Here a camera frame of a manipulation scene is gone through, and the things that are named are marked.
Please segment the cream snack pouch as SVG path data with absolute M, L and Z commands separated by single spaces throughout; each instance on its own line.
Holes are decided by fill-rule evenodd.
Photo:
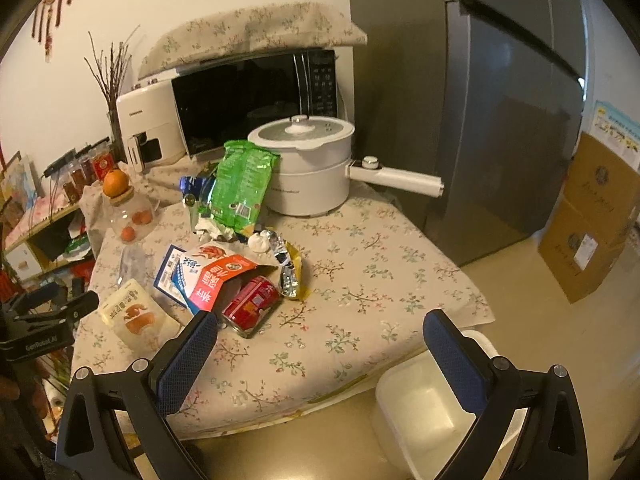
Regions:
M 151 359 L 181 332 L 181 325 L 134 278 L 102 300 L 98 312 L 137 358 Z

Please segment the blue white printed box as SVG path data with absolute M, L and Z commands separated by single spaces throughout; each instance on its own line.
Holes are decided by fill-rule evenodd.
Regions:
M 175 301 L 175 303 L 180 307 L 185 308 L 186 302 L 183 299 L 182 293 L 179 292 L 179 289 L 172 280 L 174 271 L 176 270 L 177 264 L 183 253 L 183 249 L 175 245 L 169 246 L 166 254 L 164 255 L 163 261 L 160 264 L 158 271 L 156 272 L 153 286 L 164 296 L 168 297 L 172 301 Z

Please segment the clear plastic bottle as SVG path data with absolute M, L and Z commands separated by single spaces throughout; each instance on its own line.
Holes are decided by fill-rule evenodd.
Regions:
M 146 269 L 148 268 L 148 256 L 139 245 L 128 245 L 122 251 L 119 263 L 119 272 L 116 280 L 117 286 L 122 286 L 129 280 L 136 280 L 144 286 Z

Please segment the blue white red rice bag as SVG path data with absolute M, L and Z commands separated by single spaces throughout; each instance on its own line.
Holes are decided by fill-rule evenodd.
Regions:
M 278 274 L 273 255 L 256 254 L 239 242 L 208 242 L 183 252 L 171 272 L 171 283 L 193 313 L 215 309 L 218 297 L 233 281 L 242 282 L 250 272 Z

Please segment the red drink can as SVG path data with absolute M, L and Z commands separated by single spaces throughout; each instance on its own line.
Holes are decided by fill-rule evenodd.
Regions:
M 277 287 L 268 278 L 258 275 L 246 283 L 221 315 L 232 330 L 244 338 L 250 338 L 279 302 Z

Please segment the silver yellow foil wrapper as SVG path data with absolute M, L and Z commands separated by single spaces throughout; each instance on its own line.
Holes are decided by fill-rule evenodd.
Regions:
M 294 258 L 292 246 L 274 231 L 264 229 L 259 235 L 268 242 L 270 252 L 279 263 L 281 295 L 299 300 L 302 294 L 302 266 Z

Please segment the green snack bag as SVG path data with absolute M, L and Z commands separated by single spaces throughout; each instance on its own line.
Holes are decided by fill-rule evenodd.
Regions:
M 215 221 L 250 237 L 278 159 L 278 154 L 249 140 L 226 142 L 206 202 Z

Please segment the glass jar with fruit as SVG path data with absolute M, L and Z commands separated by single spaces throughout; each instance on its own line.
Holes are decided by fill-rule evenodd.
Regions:
M 110 199 L 110 223 L 117 238 L 125 244 L 140 242 L 154 229 L 157 203 L 130 186 Z

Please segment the floral tablecloth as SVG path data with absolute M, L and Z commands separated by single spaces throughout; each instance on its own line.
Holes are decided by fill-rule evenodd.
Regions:
M 153 289 L 169 245 L 198 244 L 182 206 L 179 179 L 197 174 L 186 158 L 135 174 L 136 191 L 160 202 L 155 229 L 141 242 L 144 286 L 186 325 L 189 312 Z M 125 248 L 108 227 L 108 201 L 100 186 L 85 188 L 80 208 L 98 258 L 89 288 L 104 299 L 117 288 Z M 367 185 L 352 184 L 349 198 L 327 216 L 301 219 L 264 211 L 271 226 L 300 251 L 303 299 L 283 300 L 257 334 L 242 338 L 231 328 L 218 341 L 182 408 L 168 420 L 181 439 L 218 437 L 285 422 L 340 402 L 354 386 L 424 348 L 424 315 L 442 309 L 459 328 L 495 321 L 466 274 L 393 204 Z M 111 327 L 93 312 L 79 323 L 72 370 L 119 372 L 133 360 Z

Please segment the cardboard box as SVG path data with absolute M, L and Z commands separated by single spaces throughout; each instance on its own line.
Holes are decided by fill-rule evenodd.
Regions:
M 620 258 L 625 242 L 610 243 L 567 200 L 555 208 L 538 252 L 574 304 L 599 288 Z
M 639 174 L 604 144 L 582 133 L 563 197 L 610 246 L 622 244 L 639 214 Z

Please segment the upper cardboard box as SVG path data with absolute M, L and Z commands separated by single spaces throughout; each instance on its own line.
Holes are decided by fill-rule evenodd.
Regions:
M 582 133 L 563 197 L 610 246 L 622 244 L 639 214 L 639 174 L 604 144 Z

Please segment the dried branches in vase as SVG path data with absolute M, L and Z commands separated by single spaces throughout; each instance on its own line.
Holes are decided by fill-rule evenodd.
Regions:
M 125 160 L 125 149 L 117 114 L 117 99 L 131 63 L 129 44 L 139 28 L 140 26 L 135 27 L 125 40 L 112 42 L 107 50 L 98 50 L 92 33 L 88 32 L 92 58 L 84 58 L 84 61 L 104 97 L 107 118 L 112 130 L 114 157 L 118 162 Z

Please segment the white electric cooking pot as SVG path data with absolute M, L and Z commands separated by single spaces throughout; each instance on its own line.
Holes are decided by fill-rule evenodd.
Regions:
M 345 203 L 354 181 L 439 198 L 440 177 L 383 166 L 374 156 L 352 157 L 355 126 L 344 120 L 297 115 L 254 129 L 248 140 L 278 155 L 266 206 L 291 217 L 326 214 Z

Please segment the floral cloth on microwave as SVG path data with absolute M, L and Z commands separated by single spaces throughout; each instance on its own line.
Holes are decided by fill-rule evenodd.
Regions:
M 243 54 L 358 47 L 367 34 L 335 6 L 302 1 L 194 18 L 160 37 L 139 65 L 141 79 Z

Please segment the wall poster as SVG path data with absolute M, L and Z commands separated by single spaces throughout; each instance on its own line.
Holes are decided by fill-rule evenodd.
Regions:
M 634 171 L 639 171 L 640 126 L 611 103 L 597 101 L 589 133 Z

